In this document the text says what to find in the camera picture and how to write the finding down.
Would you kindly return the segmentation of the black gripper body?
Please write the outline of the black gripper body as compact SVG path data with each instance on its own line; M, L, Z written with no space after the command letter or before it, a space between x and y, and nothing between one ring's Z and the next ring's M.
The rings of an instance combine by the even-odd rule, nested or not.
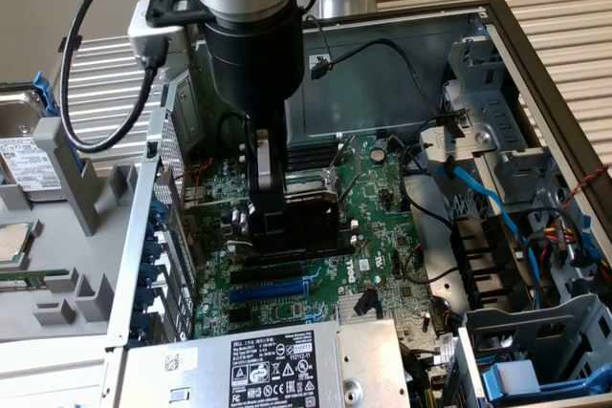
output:
M300 86L305 69L296 0L254 22L217 18L204 25L217 94L251 118L271 118Z

